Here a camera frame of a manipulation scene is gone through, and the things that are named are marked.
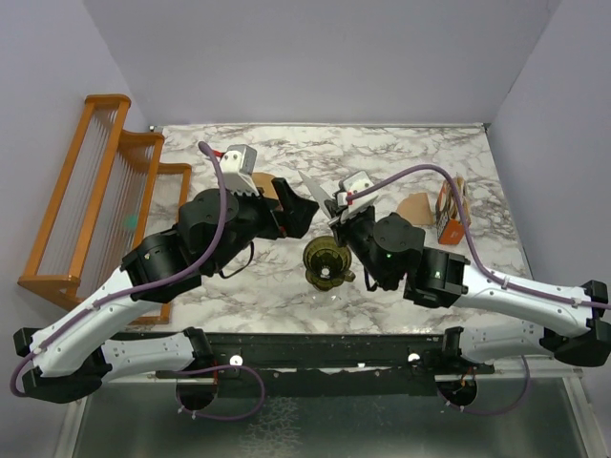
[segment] tabletop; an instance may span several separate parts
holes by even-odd
[[[445,168],[467,179],[475,246],[483,262],[497,271],[524,276],[526,269],[483,128],[382,128],[294,125],[170,126],[162,162],[192,164],[189,198],[217,187],[209,160],[197,143],[207,141],[225,151],[247,144],[258,152],[255,171],[284,177],[301,196],[309,197],[302,171],[332,192],[337,182],[365,170],[374,182],[421,163]],[[395,211],[409,194],[426,192],[433,205],[443,182],[436,172],[404,177],[384,188],[376,202],[377,218]],[[169,228],[177,214],[179,179],[158,177],[147,234]],[[439,245],[434,227],[426,228],[426,245],[469,257],[467,243]],[[253,262],[236,277],[203,278],[200,288],[173,302],[171,321],[155,330],[200,326],[209,332],[281,333],[440,333],[447,327],[508,323],[510,317],[464,308],[428,309],[402,298],[398,291],[368,292],[363,267],[353,257],[353,283],[320,292],[306,281],[302,256],[314,237],[330,235],[318,212],[302,239],[255,240]],[[227,266],[233,271],[248,258],[240,253]]]

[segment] purple cable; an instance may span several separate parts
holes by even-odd
[[[448,183],[450,183],[450,187],[452,188],[452,194],[454,196],[454,201],[456,202],[456,208],[458,210],[458,214],[460,215],[460,221],[461,222],[466,221],[467,217],[465,215],[464,208],[462,207],[462,205],[460,205],[460,201],[461,201],[460,193],[458,192],[456,183],[454,182],[452,177],[450,177],[450,174],[448,172],[446,172],[444,169],[442,169],[438,165],[434,165],[434,164],[414,165],[413,167],[410,167],[409,169],[405,169],[404,171],[399,172],[398,174],[395,174],[392,177],[388,177],[380,181],[379,183],[374,184],[373,186],[371,186],[370,188],[368,188],[365,191],[361,191],[360,193],[356,193],[351,196],[347,196],[346,200],[348,202],[352,202],[353,200],[357,198],[362,198],[364,196],[367,196],[377,191],[378,189],[384,188],[385,186],[393,183],[394,181],[396,181],[399,178],[402,178],[407,175],[413,174],[414,172],[420,172],[423,170],[433,170],[437,172],[438,174],[443,175],[443,177],[448,181]],[[495,283],[498,283],[498,284],[504,284],[505,279],[497,277],[495,274],[489,271],[486,268],[486,266],[483,264],[483,262],[477,255],[477,251],[475,250],[474,239],[471,235],[471,230],[469,229],[469,225],[468,224],[463,224],[463,225],[465,227],[465,237],[467,239],[467,244],[469,245],[469,250],[471,251],[471,255],[473,256],[475,265],[477,266],[479,271],[489,280],[494,281]],[[514,289],[515,291],[519,291],[520,293],[529,294],[531,296],[536,296],[538,298],[546,299],[548,301],[568,303],[570,305],[574,304],[573,300],[571,299],[563,298],[561,296],[556,296],[555,294],[545,293],[543,291],[537,291],[536,289],[528,288],[526,286],[521,286],[519,284],[508,282],[507,287],[510,289]],[[580,305],[594,307],[594,308],[605,308],[605,309],[611,310],[611,304],[602,303],[602,302],[583,301]]]
[[[257,380],[257,383],[259,384],[259,387],[261,388],[261,396],[259,397],[259,401],[257,402],[257,404],[254,407],[252,407],[248,412],[240,414],[240,415],[223,417],[220,415],[212,415],[210,413],[201,413],[198,410],[189,410],[188,408],[182,405],[182,400],[180,399],[180,396],[177,393],[176,400],[179,403],[181,411],[187,412],[191,415],[195,415],[196,417],[207,418],[209,420],[216,420],[219,422],[237,422],[239,420],[243,420],[244,418],[248,418],[251,415],[254,415],[255,413],[257,413],[259,410],[261,410],[261,407],[263,407],[263,403],[265,402],[265,384],[263,383],[263,379],[261,378],[261,375],[259,375],[257,371],[253,369],[252,367],[248,367],[246,365],[225,364],[225,365],[215,365],[214,367],[206,367],[205,369],[181,370],[181,371],[175,372],[175,374],[177,375],[200,375],[200,374],[207,374],[210,372],[216,372],[217,370],[229,370],[229,369],[245,370],[246,372],[250,373]]]
[[[524,400],[526,399],[533,385],[533,379],[531,378],[531,368],[528,366],[528,362],[526,361],[526,358],[524,358],[523,356],[522,356],[522,362],[524,363],[524,371],[526,373],[524,377],[524,388],[522,388],[522,392],[520,393],[519,397],[506,407],[499,408],[497,410],[479,410],[477,408],[469,408],[469,407],[463,407],[461,409],[460,406],[457,406],[456,404],[452,404],[450,401],[448,401],[448,399],[446,399],[446,397],[441,393],[441,391],[437,390],[437,394],[441,397],[441,399],[444,400],[444,402],[448,406],[450,406],[454,410],[459,410],[464,413],[471,413],[472,415],[479,415],[479,416],[484,416],[484,417],[504,415],[505,413],[509,413],[512,410],[514,410],[515,408],[519,407],[524,402]]]
[[[227,191],[225,187],[225,181],[222,177],[221,166],[214,152],[212,151],[210,146],[208,146],[208,144],[204,141],[199,142],[198,147],[200,148],[200,151],[206,154],[210,158],[210,161],[212,162],[212,166],[214,167],[215,174],[217,175],[217,182],[219,184],[220,198],[221,198],[221,209],[219,211],[219,224],[217,225],[217,230],[214,233],[214,237],[212,238],[212,241],[208,245],[208,248],[206,249],[206,251],[204,251],[204,253],[201,255],[201,257],[198,260],[196,260],[193,264],[188,266],[186,269],[178,272],[177,274],[174,274],[171,277],[168,277],[167,279],[151,281],[150,283],[144,283],[139,286],[134,286],[133,288],[127,288],[127,289],[124,289],[123,291],[117,291],[116,293],[112,293],[112,294],[109,294],[108,296],[104,296],[103,298],[98,299],[97,301],[93,303],[94,309],[99,309],[99,307],[101,307],[102,305],[110,301],[119,299],[119,298],[124,298],[125,296],[131,296],[132,294],[135,294],[135,293],[142,293],[144,291],[149,291],[151,289],[161,288],[162,286],[167,286],[168,284],[171,284],[175,281],[180,281],[183,278],[187,277],[188,275],[191,275],[192,273],[198,271],[200,267],[212,256],[212,254],[214,253],[214,250],[217,249],[217,245],[219,245],[219,242],[221,241],[222,231],[224,229],[225,221],[227,217]],[[90,310],[90,309],[84,309],[78,312],[76,315],[74,315],[72,318],[67,320],[64,324],[62,324],[55,332],[52,333],[51,336],[49,336],[47,339],[42,341],[39,345],[39,348],[42,351],[44,351],[50,344],[55,342],[62,334],[64,334],[64,332],[66,332],[76,323],[80,322],[85,316],[89,315],[89,313],[92,311],[93,310]],[[35,354],[30,353],[28,356],[23,358],[11,374],[11,393],[17,397],[20,397],[20,398],[27,397],[26,393],[24,393],[23,391],[19,391],[19,388],[17,388],[17,379],[19,378],[19,374],[21,373],[23,368],[26,366],[26,364],[29,361],[31,361],[35,356],[36,356]]]

